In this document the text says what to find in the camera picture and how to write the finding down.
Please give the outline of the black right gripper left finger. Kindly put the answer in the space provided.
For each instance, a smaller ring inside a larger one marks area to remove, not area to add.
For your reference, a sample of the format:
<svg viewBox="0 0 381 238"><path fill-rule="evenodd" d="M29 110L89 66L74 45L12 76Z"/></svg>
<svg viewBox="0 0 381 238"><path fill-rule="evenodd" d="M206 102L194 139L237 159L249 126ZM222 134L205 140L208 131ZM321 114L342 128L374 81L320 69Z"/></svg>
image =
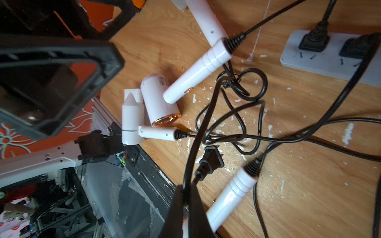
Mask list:
<svg viewBox="0 0 381 238"><path fill-rule="evenodd" d="M190 195L190 189L183 185L176 186L175 193L170 205L159 238L182 238L184 207Z"/></svg>

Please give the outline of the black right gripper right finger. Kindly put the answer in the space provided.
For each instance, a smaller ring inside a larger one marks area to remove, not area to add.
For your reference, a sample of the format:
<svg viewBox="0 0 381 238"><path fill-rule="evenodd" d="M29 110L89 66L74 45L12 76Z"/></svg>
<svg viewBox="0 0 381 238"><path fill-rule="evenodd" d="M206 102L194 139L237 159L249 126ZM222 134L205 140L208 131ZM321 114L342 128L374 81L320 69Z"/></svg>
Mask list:
<svg viewBox="0 0 381 238"><path fill-rule="evenodd" d="M196 184L192 183L188 197L189 221L188 235L189 238L213 238L209 221L206 216L200 195Z"/></svg>

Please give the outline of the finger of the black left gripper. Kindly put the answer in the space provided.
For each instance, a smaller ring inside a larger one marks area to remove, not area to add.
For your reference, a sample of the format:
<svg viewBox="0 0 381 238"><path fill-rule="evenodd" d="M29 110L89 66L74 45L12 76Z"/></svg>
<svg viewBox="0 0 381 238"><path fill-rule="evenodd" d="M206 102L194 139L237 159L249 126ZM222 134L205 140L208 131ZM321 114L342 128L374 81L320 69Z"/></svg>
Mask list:
<svg viewBox="0 0 381 238"><path fill-rule="evenodd" d="M107 41L1 34L1 122L30 139L56 136L124 67Z"/></svg>
<svg viewBox="0 0 381 238"><path fill-rule="evenodd" d="M1 1L1 33L110 40L140 1Z"/></svg>

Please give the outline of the white power strip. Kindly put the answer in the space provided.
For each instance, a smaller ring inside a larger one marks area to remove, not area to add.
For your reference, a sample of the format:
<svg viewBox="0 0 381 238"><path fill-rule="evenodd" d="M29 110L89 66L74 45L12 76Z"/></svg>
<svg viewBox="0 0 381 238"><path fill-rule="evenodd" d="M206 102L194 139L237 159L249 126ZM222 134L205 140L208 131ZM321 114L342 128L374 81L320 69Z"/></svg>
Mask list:
<svg viewBox="0 0 381 238"><path fill-rule="evenodd" d="M292 32L281 54L281 64L293 69L350 80L362 60L341 56L339 53L347 40L357 39L361 35L329 32L330 41L326 48L322 52L312 52L299 49L303 37L308 33L308 30Z"/></svg>

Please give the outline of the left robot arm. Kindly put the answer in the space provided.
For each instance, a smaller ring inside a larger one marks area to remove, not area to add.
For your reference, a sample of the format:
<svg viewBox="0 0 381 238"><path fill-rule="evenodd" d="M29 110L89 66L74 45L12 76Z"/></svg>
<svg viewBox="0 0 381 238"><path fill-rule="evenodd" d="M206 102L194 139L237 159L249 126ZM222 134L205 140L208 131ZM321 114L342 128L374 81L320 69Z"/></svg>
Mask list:
<svg viewBox="0 0 381 238"><path fill-rule="evenodd" d="M120 136L81 131L54 145L124 67L111 38L144 1L1 1L1 187L121 152Z"/></svg>

